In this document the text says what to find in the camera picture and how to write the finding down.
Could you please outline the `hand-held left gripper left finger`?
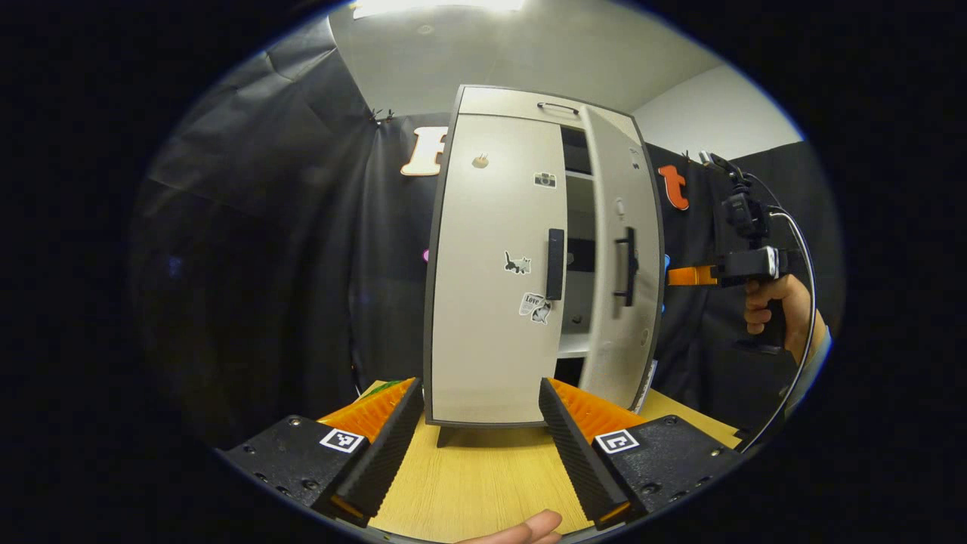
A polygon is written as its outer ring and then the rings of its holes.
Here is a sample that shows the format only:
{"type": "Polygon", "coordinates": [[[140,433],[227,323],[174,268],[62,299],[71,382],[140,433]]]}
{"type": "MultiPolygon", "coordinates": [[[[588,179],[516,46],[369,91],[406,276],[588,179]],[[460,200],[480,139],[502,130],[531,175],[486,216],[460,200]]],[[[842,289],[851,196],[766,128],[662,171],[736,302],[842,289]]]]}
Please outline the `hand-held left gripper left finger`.
{"type": "Polygon", "coordinates": [[[327,416],[286,416],[222,458],[280,495],[365,529],[424,414],[422,380],[394,380],[327,416]]]}

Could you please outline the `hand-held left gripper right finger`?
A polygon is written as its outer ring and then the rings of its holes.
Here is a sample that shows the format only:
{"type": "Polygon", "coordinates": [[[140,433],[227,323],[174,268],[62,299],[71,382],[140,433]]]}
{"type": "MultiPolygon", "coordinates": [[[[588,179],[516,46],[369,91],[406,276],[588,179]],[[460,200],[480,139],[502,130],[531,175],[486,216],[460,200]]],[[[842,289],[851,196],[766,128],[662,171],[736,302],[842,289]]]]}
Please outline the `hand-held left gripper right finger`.
{"type": "Polygon", "coordinates": [[[557,379],[541,380],[539,409],[597,530],[686,502],[743,461],[683,416],[646,419],[557,379]]]}

